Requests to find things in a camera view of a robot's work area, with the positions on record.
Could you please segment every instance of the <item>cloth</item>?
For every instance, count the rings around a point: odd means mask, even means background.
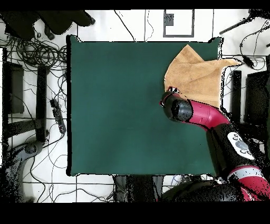
[[[184,99],[220,108],[222,68],[238,64],[240,62],[234,59],[204,61],[186,45],[174,58],[165,74],[165,91],[170,86],[176,87]]]

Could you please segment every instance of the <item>black stand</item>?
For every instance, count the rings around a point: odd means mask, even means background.
[[[15,148],[3,147],[3,164],[0,168],[0,199],[1,202],[33,202],[27,200],[23,191],[23,169],[26,161],[39,154],[45,144],[49,131],[46,130],[46,90],[47,75],[49,70],[45,66],[37,68],[37,92],[36,92],[36,119],[25,122],[15,122],[3,125],[3,141],[9,137],[30,130],[36,131],[36,140],[21,144]],[[5,83],[9,82],[9,76],[3,69],[3,122],[7,120],[7,105],[9,90]]]

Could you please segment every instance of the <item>green table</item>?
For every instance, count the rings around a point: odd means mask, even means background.
[[[220,41],[79,42],[70,36],[71,175],[214,173],[205,131],[170,121],[159,101],[168,66],[186,44],[209,61],[217,59]]]

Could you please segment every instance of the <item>tripod leg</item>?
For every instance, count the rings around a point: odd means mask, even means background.
[[[239,27],[239,26],[242,25],[242,24],[245,24],[245,23],[249,22],[249,21],[250,21],[250,18],[247,18],[247,19],[245,19],[245,20],[243,20],[243,21],[241,21],[241,22],[239,22],[239,23],[236,23],[235,25],[233,25],[233,26],[231,26],[231,27],[229,27],[229,28],[227,28],[227,29],[225,29],[225,30],[222,30],[219,34],[222,35],[222,34],[228,32],[228,31],[230,31],[230,30],[233,30],[234,28]]]

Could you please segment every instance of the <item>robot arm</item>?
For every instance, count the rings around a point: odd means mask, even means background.
[[[206,130],[217,176],[231,183],[237,182],[245,200],[261,200],[257,194],[270,199],[270,185],[255,163],[248,145],[219,109],[184,100],[174,87],[163,94],[160,105],[170,120],[199,125]]]

